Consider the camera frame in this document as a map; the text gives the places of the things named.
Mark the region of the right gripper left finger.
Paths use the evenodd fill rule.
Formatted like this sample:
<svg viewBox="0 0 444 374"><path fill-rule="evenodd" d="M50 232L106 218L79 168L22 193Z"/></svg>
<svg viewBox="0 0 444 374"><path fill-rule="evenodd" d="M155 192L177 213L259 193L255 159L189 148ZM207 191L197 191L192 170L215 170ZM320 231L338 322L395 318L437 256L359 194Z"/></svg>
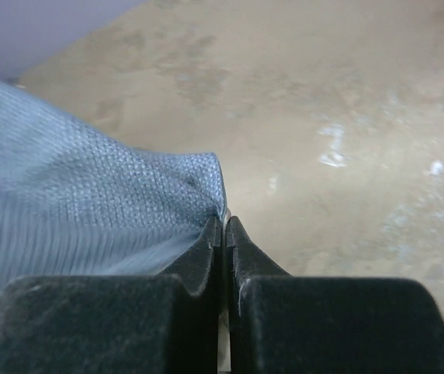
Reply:
<svg viewBox="0 0 444 374"><path fill-rule="evenodd" d="M154 276L25 277L0 294L0 373L215 373L221 222Z"/></svg>

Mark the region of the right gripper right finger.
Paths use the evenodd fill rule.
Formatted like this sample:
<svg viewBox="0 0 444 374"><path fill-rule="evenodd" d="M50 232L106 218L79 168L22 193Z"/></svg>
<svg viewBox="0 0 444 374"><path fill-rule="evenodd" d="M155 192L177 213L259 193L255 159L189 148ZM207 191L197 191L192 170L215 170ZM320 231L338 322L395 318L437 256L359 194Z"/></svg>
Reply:
<svg viewBox="0 0 444 374"><path fill-rule="evenodd" d="M234 373L444 373L444 321L395 277L294 277L232 217L226 231Z"/></svg>

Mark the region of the patchwork green beige pillowcase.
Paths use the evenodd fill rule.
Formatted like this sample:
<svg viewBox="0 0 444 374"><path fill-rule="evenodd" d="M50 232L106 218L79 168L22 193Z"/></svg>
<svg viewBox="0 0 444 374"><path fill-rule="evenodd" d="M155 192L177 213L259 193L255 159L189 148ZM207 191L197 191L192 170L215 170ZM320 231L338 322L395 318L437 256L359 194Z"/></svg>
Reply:
<svg viewBox="0 0 444 374"><path fill-rule="evenodd" d="M213 153L132 148L0 82L0 292L18 277L158 273L226 212Z"/></svg>

